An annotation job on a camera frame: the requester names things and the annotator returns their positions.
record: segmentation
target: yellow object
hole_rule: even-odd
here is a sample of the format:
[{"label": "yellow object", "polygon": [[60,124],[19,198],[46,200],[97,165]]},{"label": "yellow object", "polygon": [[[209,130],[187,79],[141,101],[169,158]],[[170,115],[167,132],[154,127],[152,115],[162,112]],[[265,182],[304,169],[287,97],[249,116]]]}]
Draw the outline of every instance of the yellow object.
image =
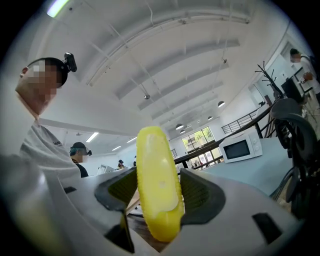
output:
[{"label": "yellow object", "polygon": [[143,217],[155,239],[170,242],[180,231],[184,205],[166,135],[157,126],[143,128],[137,136],[136,146]]}]

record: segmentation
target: microwave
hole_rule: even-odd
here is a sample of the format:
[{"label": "microwave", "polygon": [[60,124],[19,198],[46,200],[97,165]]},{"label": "microwave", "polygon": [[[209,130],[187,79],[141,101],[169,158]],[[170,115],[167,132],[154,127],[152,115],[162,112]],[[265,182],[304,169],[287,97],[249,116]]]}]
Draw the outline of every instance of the microwave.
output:
[{"label": "microwave", "polygon": [[242,161],[262,155],[262,146],[255,127],[227,137],[219,149],[225,163]]}]

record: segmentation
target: large window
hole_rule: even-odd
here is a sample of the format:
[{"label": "large window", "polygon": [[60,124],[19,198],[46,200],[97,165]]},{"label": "large window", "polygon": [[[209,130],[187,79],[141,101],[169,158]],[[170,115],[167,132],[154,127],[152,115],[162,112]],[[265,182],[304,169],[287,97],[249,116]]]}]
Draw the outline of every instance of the large window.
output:
[{"label": "large window", "polygon": [[182,138],[185,149],[188,152],[194,151],[198,149],[200,146],[213,140],[214,140],[214,136],[212,135],[209,127],[198,130],[195,133]]}]

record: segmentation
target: black screen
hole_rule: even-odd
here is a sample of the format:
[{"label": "black screen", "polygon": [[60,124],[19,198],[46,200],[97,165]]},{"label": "black screen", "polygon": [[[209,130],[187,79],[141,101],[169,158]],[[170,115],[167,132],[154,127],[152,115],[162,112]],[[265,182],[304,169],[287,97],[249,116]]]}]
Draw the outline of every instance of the black screen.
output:
[{"label": "black screen", "polygon": [[250,155],[250,150],[246,140],[239,141],[229,146],[224,146],[226,158],[234,159]]}]

